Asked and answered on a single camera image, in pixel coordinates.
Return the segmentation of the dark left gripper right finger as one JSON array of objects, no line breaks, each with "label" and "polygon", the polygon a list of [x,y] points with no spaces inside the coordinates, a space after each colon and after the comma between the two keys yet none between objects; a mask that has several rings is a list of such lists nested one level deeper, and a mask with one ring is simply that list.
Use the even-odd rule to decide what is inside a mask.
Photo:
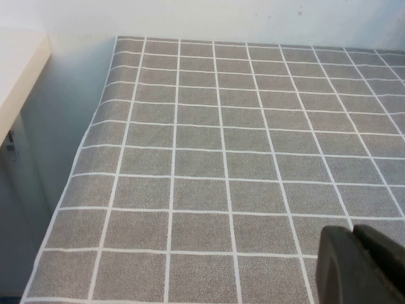
[{"label": "dark left gripper right finger", "polygon": [[369,225],[355,225],[353,234],[387,289],[395,296],[404,296],[404,247]]}]

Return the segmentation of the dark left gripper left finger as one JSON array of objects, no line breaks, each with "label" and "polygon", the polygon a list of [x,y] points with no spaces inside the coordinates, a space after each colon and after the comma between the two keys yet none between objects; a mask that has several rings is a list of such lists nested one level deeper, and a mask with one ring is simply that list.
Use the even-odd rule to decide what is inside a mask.
[{"label": "dark left gripper left finger", "polygon": [[321,230],[316,264],[319,302],[404,303],[404,296],[395,296],[375,272],[353,229],[328,225]]}]

